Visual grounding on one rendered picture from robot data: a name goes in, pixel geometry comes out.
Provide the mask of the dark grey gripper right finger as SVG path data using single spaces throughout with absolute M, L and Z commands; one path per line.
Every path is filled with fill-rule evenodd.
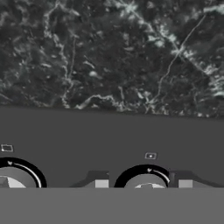
M 192 171 L 171 171 L 170 184 L 172 188 L 224 188 L 224 184 L 217 184 L 197 176 Z

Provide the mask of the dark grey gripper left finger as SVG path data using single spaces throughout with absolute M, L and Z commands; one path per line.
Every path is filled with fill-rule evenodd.
M 72 184 L 72 188 L 96 188 L 96 182 L 109 182 L 109 171 L 89 171 L 86 177 Z

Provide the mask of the grey stove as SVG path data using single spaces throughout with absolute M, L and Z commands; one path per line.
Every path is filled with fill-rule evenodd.
M 112 180 L 147 163 L 189 171 L 224 185 L 224 121 L 0 107 L 0 144 L 36 165 L 50 187 L 69 187 L 90 171 Z

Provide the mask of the black ringed grey stove knob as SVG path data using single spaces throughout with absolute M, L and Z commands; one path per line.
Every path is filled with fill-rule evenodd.
M 43 172 L 34 164 L 18 157 L 0 157 L 0 177 L 15 179 L 24 187 L 47 187 Z
M 122 172 L 114 187 L 138 188 L 142 185 L 152 185 L 167 188 L 169 184 L 170 173 L 165 168 L 154 164 L 139 164 Z

